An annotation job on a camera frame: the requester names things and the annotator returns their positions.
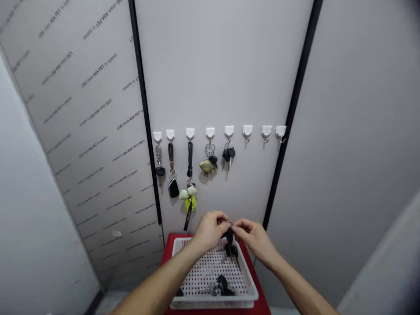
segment key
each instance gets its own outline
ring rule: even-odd
[[[159,187],[162,187],[162,177],[165,175],[165,168],[163,166],[156,167],[156,175],[159,179]]]
[[[236,155],[235,149],[233,147],[229,148],[228,151],[227,151],[227,154],[229,155],[229,166],[227,167],[227,170],[229,170],[229,168],[232,164],[232,159]]]
[[[217,284],[210,284],[207,288],[199,289],[198,293],[210,293],[212,296],[217,296],[219,290],[222,290],[222,286]]]
[[[220,264],[223,265],[227,258],[228,258],[228,253],[225,251],[224,252],[224,257],[223,257],[222,261],[220,262]]]
[[[217,166],[217,157],[215,156],[215,155],[211,155],[211,156],[209,156],[209,161],[210,161],[210,163],[211,164],[213,164],[213,166],[215,167],[215,168],[213,168],[212,170],[211,170],[211,172],[213,173],[216,169],[218,169],[219,167]]]
[[[169,184],[168,184],[168,192],[169,192],[169,197],[171,198],[175,198],[179,196],[179,189],[178,189],[178,184],[176,183],[176,179],[172,179]]]
[[[217,283],[222,287],[222,296],[233,296],[235,295],[232,287],[229,285],[228,281],[223,275],[220,275],[217,278]]]
[[[231,159],[231,157],[229,156],[229,154],[228,154],[228,151],[229,151],[229,149],[228,148],[226,148],[226,149],[224,149],[223,150],[223,154],[222,154],[222,163],[223,163],[223,167],[224,167],[224,162],[226,161],[226,162],[229,162],[230,161],[230,159]]]
[[[236,258],[236,263],[238,264],[239,270],[241,270],[241,266],[239,265],[239,260],[238,260],[238,249],[236,248],[235,245],[231,246],[231,252],[232,252],[232,256]]]

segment wall hook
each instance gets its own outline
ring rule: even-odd
[[[235,126],[225,126],[224,127],[224,135],[226,136],[227,140],[231,140],[231,137],[233,136],[233,131],[235,129]]]
[[[268,143],[269,139],[267,139],[271,134],[271,128],[273,126],[262,126],[261,129],[261,136],[264,138],[264,143]]]
[[[195,129],[194,128],[187,128],[185,129],[185,132],[187,134],[187,139],[191,141],[194,138]]]
[[[252,125],[244,125],[244,130],[242,132],[242,134],[245,137],[245,143],[248,143],[250,141],[250,136],[252,133]]]
[[[283,138],[285,134],[286,134],[286,126],[276,127],[276,137],[281,144],[286,142],[286,138]]]
[[[211,140],[214,137],[214,128],[206,128],[206,137],[211,143]]]
[[[156,143],[159,144],[162,141],[162,132],[154,131],[153,132],[153,138],[156,141]]]
[[[175,139],[175,130],[166,130],[166,137],[170,143]]]

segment keys in basket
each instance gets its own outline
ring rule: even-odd
[[[210,284],[204,289],[198,290],[198,293],[210,293],[212,296],[234,296],[235,291],[223,275],[217,278],[217,283]]]

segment black car key fob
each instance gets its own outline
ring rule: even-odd
[[[178,184],[176,183],[175,178],[169,182],[168,192],[169,192],[169,197],[171,198],[175,198],[179,196]]]

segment wall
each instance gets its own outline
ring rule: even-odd
[[[100,290],[0,57],[0,313],[82,314]]]
[[[104,287],[163,253],[128,1],[0,4],[0,43]]]
[[[420,188],[418,21],[410,1],[322,6],[268,233],[334,306]]]
[[[420,193],[386,233],[340,302],[341,314],[418,314]]]
[[[161,131],[163,165],[169,173],[166,129],[175,130],[178,186],[187,184],[186,128],[195,128],[193,182],[198,193],[189,233],[202,214],[224,211],[231,220],[263,221],[278,156],[274,127],[284,125],[305,39],[310,1],[136,1],[152,131]],[[221,159],[234,125],[236,156],[229,171]],[[253,125],[245,147],[243,125]],[[264,146],[261,126],[273,125]],[[206,127],[219,169],[204,177]],[[170,199],[168,176],[160,189],[164,235],[183,232],[184,202]]]

